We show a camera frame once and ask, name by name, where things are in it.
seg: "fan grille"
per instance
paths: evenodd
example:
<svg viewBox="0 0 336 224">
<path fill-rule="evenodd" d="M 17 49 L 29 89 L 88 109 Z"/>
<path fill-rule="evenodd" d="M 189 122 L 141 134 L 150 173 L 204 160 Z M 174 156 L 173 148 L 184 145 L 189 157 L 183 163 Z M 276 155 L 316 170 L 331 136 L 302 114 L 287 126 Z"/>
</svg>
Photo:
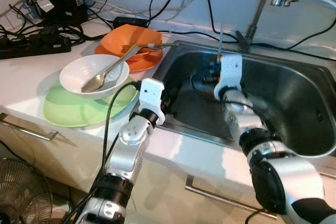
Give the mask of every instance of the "fan grille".
<svg viewBox="0 0 336 224">
<path fill-rule="evenodd" d="M 0 158 L 0 212 L 11 223 L 49 223 L 52 196 L 48 181 L 33 166 Z"/>
</svg>

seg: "drawer handle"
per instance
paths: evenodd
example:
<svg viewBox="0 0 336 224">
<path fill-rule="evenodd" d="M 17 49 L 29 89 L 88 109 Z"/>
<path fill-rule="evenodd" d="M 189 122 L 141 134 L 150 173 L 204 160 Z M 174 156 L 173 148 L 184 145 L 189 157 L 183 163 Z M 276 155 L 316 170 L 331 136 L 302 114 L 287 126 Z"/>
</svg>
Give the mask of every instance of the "drawer handle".
<svg viewBox="0 0 336 224">
<path fill-rule="evenodd" d="M 1 125 L 6 126 L 6 127 L 10 127 L 10 128 L 15 129 L 17 131 L 24 132 L 24 133 L 26 133 L 28 135 L 31 135 L 31 136 L 34 136 L 34 137 L 38 137 L 38 138 L 43 139 L 45 141 L 51 141 L 58 133 L 57 131 L 50 131 L 47 135 L 41 135 L 41 134 L 39 134 L 35 131 L 31 131 L 31 130 L 28 130 L 26 128 L 20 127 L 18 125 L 5 122 L 4 119 L 6 117 L 7 117 L 7 114 L 5 114 L 5 113 L 0 114 L 0 124 Z"/>
<path fill-rule="evenodd" d="M 210 199 L 214 199 L 214 200 L 220 201 L 222 203 L 229 204 L 229 205 L 234 206 L 234 207 L 239 207 L 239 208 L 244 209 L 244 210 L 248 210 L 248 211 L 252 211 L 252 212 L 255 212 L 255 211 L 259 210 L 256 207 L 253 207 L 253 206 L 250 206 L 250 205 L 247 205 L 247 204 L 235 201 L 233 199 L 229 199 L 229 198 L 220 196 L 218 194 L 211 193 L 209 191 L 202 190 L 202 189 L 200 189 L 198 187 L 194 187 L 193 186 L 193 181 L 194 181 L 194 176 L 188 175 L 187 176 L 187 180 L 185 182 L 184 189 L 186 189 L 188 191 L 192 191 L 192 192 L 200 194 L 200 195 L 203 195 L 203 196 L 208 197 Z M 277 219 L 277 215 L 276 214 L 271 214 L 271 213 L 269 213 L 269 212 L 267 212 L 265 210 L 261 211 L 260 214 L 264 215 L 266 217 L 269 217 L 271 219 Z"/>
</svg>

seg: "white countertop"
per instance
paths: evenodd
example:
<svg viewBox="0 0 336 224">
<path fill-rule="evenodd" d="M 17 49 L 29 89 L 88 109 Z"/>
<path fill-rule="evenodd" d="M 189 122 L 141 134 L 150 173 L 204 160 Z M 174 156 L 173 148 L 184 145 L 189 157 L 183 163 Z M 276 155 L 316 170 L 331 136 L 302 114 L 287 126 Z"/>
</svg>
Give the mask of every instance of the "white countertop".
<svg viewBox="0 0 336 224">
<path fill-rule="evenodd" d="M 189 40 L 201 44 L 217 46 L 217 42 L 204 38 L 191 38 L 186 36 L 165 35 L 164 42 L 177 39 Z M 30 121 L 41 126 L 46 126 L 56 131 L 67 132 L 73 135 L 86 136 L 83 141 L 91 141 L 92 144 L 102 141 L 104 123 L 82 128 L 63 128 L 49 124 L 43 116 L 44 98 L 49 88 L 59 77 L 59 73 L 73 60 L 94 53 L 98 42 L 86 42 L 72 48 L 69 53 L 56 55 L 42 55 L 34 57 L 7 59 L 0 61 L 0 112 L 20 119 Z M 267 50 L 253 49 L 255 53 Z M 280 58 L 290 58 L 291 55 L 274 53 Z M 295 60 L 305 60 L 306 56 L 297 56 Z M 335 66 L 335 62 L 308 59 L 310 63 L 318 63 L 323 66 Z M 151 77 L 157 66 L 148 71 L 131 73 L 135 79 Z M 127 123 L 129 113 L 135 105 L 134 100 L 124 111 L 113 117 L 109 131 L 109 139 L 112 140 L 121 126 Z M 214 179 L 226 178 L 238 183 L 251 186 L 251 178 L 246 157 L 242 152 L 227 147 L 221 147 L 206 141 L 169 132 L 163 129 L 155 129 L 150 139 L 150 145 L 146 150 L 146 157 L 167 166 L 179 167 L 187 173 L 195 176 L 207 176 Z"/>
</svg>

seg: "spoon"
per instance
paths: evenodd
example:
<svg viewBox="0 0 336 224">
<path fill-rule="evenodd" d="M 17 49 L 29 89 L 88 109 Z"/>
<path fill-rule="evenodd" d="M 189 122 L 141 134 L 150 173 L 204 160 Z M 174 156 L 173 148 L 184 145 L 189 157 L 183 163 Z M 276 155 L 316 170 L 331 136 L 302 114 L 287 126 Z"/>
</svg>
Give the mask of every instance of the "spoon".
<svg viewBox="0 0 336 224">
<path fill-rule="evenodd" d="M 115 67 L 134 56 L 139 51 L 139 49 L 140 48 L 137 45 L 133 45 L 118 61 L 99 71 L 94 77 L 88 80 L 81 88 L 82 92 L 90 93 L 99 89 L 104 84 L 106 75 Z"/>
</svg>

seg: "sink basin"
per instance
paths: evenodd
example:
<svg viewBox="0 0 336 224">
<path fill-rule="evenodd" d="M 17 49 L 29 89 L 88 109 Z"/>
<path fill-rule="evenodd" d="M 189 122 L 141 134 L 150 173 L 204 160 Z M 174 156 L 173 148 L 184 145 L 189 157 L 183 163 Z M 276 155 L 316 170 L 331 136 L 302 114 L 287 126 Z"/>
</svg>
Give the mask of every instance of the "sink basin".
<svg viewBox="0 0 336 224">
<path fill-rule="evenodd" d="M 240 149 L 223 120 L 223 105 L 214 101 L 215 80 L 208 78 L 218 49 L 176 42 L 180 46 L 167 52 L 153 76 L 166 87 L 181 85 L 172 113 L 160 127 Z M 202 96 L 191 85 L 192 74 L 194 88 Z M 319 157 L 335 150 L 336 92 L 327 68 L 244 54 L 240 83 L 268 128 L 297 154 Z"/>
</svg>

